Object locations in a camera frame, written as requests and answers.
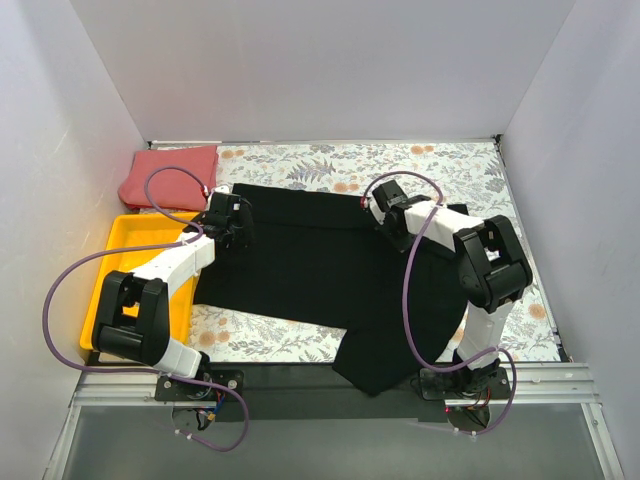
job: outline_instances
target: white wall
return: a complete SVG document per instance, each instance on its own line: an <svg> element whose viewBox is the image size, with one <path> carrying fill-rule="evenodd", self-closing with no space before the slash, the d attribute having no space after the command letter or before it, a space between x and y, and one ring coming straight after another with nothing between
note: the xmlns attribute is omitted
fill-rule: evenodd
<svg viewBox="0 0 640 480"><path fill-rule="evenodd" d="M44 295L104 246L116 187L143 141L68 0L5 0L0 15L0 477L41 478L78 374L49 354ZM97 265L55 302L75 355Z"/></svg>
<svg viewBox="0 0 640 480"><path fill-rule="evenodd" d="M574 0L72 0L147 140L502 133Z"/></svg>
<svg viewBox="0 0 640 480"><path fill-rule="evenodd" d="M504 137L561 336L640 478L640 4L578 0Z"/></svg>

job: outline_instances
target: floral tablecloth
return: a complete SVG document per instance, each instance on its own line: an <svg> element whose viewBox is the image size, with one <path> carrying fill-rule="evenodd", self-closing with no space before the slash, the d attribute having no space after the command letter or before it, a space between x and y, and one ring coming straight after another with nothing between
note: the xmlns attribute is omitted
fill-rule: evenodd
<svg viewBox="0 0 640 480"><path fill-rule="evenodd" d="M505 215L522 238L493 143L225 145L218 153L219 185L250 183L359 195L382 173L412 170L435 180L445 202L466 203L471 215ZM435 196L414 177L399 181L408 193ZM515 305L502 336L501 345L519 361L559 360L539 281L535 278ZM207 305L193 307L191 322L189 345L214 361L331 362L344 334L341 329ZM451 359L464 326L463 320L440 360Z"/></svg>

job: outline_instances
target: red cloth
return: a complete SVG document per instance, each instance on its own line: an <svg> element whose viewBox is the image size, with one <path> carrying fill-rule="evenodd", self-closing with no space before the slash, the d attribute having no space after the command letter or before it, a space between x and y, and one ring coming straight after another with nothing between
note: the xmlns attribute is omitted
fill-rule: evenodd
<svg viewBox="0 0 640 480"><path fill-rule="evenodd" d="M155 169L169 165L190 170L209 188L216 186L218 154L215 146L143 150L136 152L131 172L118 189L120 200L129 208L151 207L144 194L144 182ZM191 177L179 171L167 170L158 173L151 180L150 191L153 199L164 208L199 211L206 205L200 186Z"/></svg>

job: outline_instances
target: black pants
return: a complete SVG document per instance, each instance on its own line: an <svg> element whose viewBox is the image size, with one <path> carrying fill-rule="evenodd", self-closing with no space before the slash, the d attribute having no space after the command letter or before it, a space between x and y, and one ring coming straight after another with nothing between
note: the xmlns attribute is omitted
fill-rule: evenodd
<svg viewBox="0 0 640 480"><path fill-rule="evenodd" d="M236 184L253 205L257 243L217 251L195 303L346 328L333 368L377 394L419 369L402 325L408 253L378 232L359 198ZM466 307L453 253L423 239L409 296L413 338L434 362Z"/></svg>

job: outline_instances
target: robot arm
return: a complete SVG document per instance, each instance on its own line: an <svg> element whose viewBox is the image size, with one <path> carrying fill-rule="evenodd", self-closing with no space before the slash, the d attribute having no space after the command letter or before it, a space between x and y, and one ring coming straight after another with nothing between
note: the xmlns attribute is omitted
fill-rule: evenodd
<svg viewBox="0 0 640 480"><path fill-rule="evenodd" d="M134 360L170 374L197 378L204 353L171 338L169 300L200 270L213 263L215 248L246 247L253 243L253 221L246 201L238 195L214 192L207 211L193 221L205 234L187 227L178 237L184 245L164 250L130 272L110 272L104 279L92 333L95 350ZM127 307L138 306L137 316Z"/></svg>
<svg viewBox="0 0 640 480"><path fill-rule="evenodd" d="M424 236L455 253L460 285L469 300L464 337L454 362L497 347L513 302L522 298L532 273L511 222L504 216L488 220L458 213L423 195L408 197L395 181L373 191L368 208L378 229L400 251L407 250L433 208L437 211ZM468 365L465 388L475 389L498 367L497 352Z"/></svg>

